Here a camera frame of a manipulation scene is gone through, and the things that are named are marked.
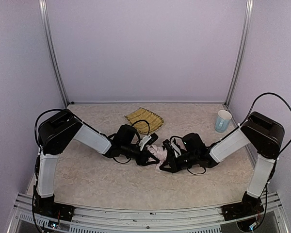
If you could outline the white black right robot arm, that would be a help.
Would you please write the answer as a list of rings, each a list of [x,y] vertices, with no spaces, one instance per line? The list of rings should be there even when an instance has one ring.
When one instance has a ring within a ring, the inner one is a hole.
[[[175,137],[166,139],[163,147],[167,150],[167,157],[160,165],[160,170],[176,173],[195,165],[203,169],[213,168],[239,150],[252,146],[258,157],[245,195],[258,199],[280,155],[284,135],[285,130],[280,123],[253,112],[244,123],[210,146],[206,146],[197,133],[180,138],[184,148],[181,148]]]

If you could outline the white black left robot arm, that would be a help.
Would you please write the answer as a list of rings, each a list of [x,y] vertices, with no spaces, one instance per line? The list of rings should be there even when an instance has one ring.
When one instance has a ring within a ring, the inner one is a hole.
[[[146,166],[149,161],[146,147],[153,138],[150,131],[141,136],[134,124],[121,125],[116,133],[106,135],[67,108],[41,113],[34,125],[34,136],[38,146],[36,191],[42,199],[54,197],[58,161],[72,143],[83,144],[106,158],[125,156]]]

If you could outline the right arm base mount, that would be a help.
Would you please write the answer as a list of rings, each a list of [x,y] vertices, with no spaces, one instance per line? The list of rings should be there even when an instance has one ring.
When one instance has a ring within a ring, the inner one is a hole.
[[[254,198],[248,195],[247,192],[244,193],[242,201],[223,205],[221,209],[225,221],[252,216],[264,211],[260,197]]]

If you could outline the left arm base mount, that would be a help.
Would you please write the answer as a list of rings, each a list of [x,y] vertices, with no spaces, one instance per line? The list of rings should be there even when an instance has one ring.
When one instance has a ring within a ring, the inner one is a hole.
[[[35,214],[54,218],[57,220],[72,221],[75,207],[55,202],[55,195],[43,198],[38,194],[37,186],[33,186],[32,210]]]

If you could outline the pink folding umbrella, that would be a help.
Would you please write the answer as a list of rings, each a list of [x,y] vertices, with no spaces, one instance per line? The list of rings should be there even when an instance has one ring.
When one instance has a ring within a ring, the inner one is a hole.
[[[162,146],[156,145],[147,146],[147,149],[159,160],[159,163],[156,164],[155,171],[157,173],[161,173],[160,166],[163,164],[163,162],[165,162],[167,158],[167,150],[164,149]]]

